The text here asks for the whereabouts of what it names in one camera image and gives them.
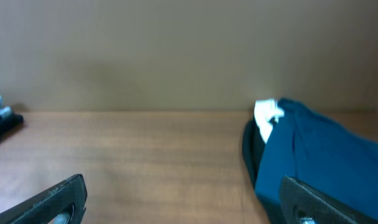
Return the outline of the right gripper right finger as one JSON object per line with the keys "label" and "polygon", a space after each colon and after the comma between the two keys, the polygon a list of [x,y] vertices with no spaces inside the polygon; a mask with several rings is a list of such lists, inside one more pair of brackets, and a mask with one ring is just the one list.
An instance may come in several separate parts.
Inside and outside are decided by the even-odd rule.
{"label": "right gripper right finger", "polygon": [[294,177],[282,178],[280,206],[290,224],[378,224],[378,221],[347,206]]}

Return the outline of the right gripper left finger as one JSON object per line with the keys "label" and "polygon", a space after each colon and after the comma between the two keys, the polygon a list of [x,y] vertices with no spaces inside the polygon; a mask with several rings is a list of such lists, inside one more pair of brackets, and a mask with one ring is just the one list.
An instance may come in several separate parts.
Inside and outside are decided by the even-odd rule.
{"label": "right gripper left finger", "polygon": [[87,196],[83,175],[75,174],[0,213],[0,224],[80,224],[86,212]]}

